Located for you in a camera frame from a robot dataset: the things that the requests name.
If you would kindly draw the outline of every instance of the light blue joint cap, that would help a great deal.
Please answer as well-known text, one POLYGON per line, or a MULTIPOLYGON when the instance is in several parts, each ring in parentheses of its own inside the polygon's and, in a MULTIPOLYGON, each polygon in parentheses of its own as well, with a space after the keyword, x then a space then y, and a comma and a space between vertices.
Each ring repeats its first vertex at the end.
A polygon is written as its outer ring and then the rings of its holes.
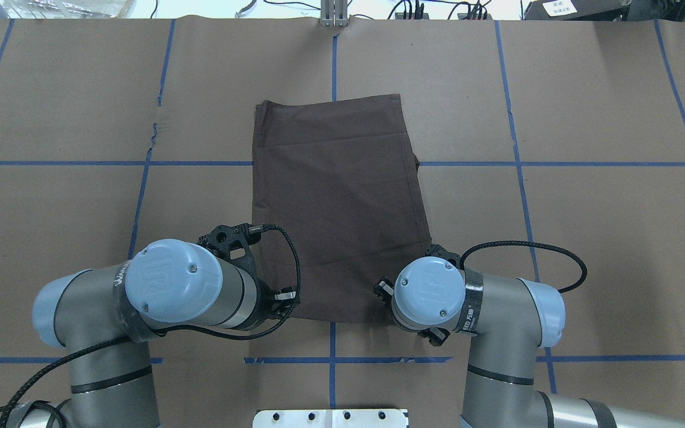
POLYGON ((462 416, 462 417, 459 417, 459 420, 460 420, 460 424, 461 424, 460 428, 472 428, 472 426, 469 425, 469 424, 467 423, 467 421, 464 420, 464 417, 463 417, 463 416, 462 416))
POLYGON ((33 302, 33 311, 30 313, 30 322, 39 333, 39 338, 41 338, 43 343, 55 348, 65 347, 65 345, 60 343, 55 332, 57 304, 59 304, 62 293, 65 292, 65 289, 68 288, 73 279, 90 270, 92 269, 82 270, 81 272, 55 279, 49 284, 44 285, 44 288, 36 296, 36 300, 33 302))
POLYGON ((525 284, 533 296, 538 319, 541 320, 541 348, 550 348, 559 343, 565 328, 565 301, 551 285, 517 278, 525 284))
POLYGON ((160 322, 188 322, 207 311, 224 273, 201 246, 161 239, 138 252, 125 274, 125 294, 139 313, 160 322))
POLYGON ((398 275, 395 303, 403 316, 419 325, 440 325, 459 314, 464 303, 459 269, 438 257, 422 257, 398 275))

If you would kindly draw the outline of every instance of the white label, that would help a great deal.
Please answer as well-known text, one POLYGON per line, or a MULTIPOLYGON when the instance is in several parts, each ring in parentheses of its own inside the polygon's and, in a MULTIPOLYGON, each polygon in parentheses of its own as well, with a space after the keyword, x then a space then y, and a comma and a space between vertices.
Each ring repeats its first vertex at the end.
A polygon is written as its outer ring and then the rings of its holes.
POLYGON ((578 12, 571 0, 556 0, 555 2, 543 3, 543 8, 549 16, 562 16, 578 12))

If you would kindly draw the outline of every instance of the folded cloth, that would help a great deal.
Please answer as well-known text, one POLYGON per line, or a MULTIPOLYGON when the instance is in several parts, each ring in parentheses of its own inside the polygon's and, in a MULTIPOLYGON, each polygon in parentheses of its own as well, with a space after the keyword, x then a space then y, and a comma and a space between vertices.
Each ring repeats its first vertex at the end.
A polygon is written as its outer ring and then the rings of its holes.
MULTIPOLYGON (((383 322, 373 286, 431 243, 400 95, 256 108, 253 223, 282 225, 301 262, 302 319, 383 322)), ((274 289, 296 282, 282 236, 259 246, 274 289)))

